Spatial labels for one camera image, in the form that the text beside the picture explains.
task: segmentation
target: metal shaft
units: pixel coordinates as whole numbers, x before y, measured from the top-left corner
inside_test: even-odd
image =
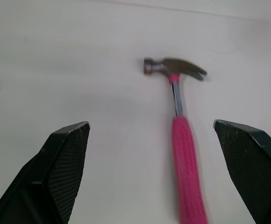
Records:
[[[172,87],[172,91],[173,91],[173,98],[174,98],[174,105],[175,105],[175,116],[179,117],[179,116],[183,115],[179,83],[173,82],[173,83],[171,83],[171,87]]]

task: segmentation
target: hammer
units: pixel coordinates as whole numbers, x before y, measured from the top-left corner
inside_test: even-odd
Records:
[[[180,59],[165,58],[155,62],[145,58],[144,74],[152,75],[154,72],[167,76],[173,91],[175,117],[171,137],[178,186],[180,224],[207,224],[193,134],[183,115],[179,90],[180,74],[187,74],[202,81],[207,72],[193,63]]]

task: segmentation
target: white surface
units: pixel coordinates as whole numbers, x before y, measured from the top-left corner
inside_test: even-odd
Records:
[[[0,197],[48,135],[91,124],[70,223],[178,223],[171,92],[139,59],[175,56],[209,73],[182,79],[211,224],[252,224],[212,128],[271,135],[271,23],[91,1],[0,0]]]
[[[131,6],[195,11],[246,19],[271,21],[271,0],[100,0]]]

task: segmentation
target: pink handle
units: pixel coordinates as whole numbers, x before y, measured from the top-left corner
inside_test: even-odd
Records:
[[[187,119],[183,116],[173,120],[172,147],[178,185],[180,224],[207,224],[193,134]]]

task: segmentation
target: hammer head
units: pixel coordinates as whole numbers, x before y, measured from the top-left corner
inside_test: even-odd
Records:
[[[160,62],[156,62],[151,58],[144,60],[144,74],[151,75],[153,72],[159,72],[167,77],[170,75],[187,74],[200,81],[204,80],[207,72],[197,65],[175,58],[165,58]]]

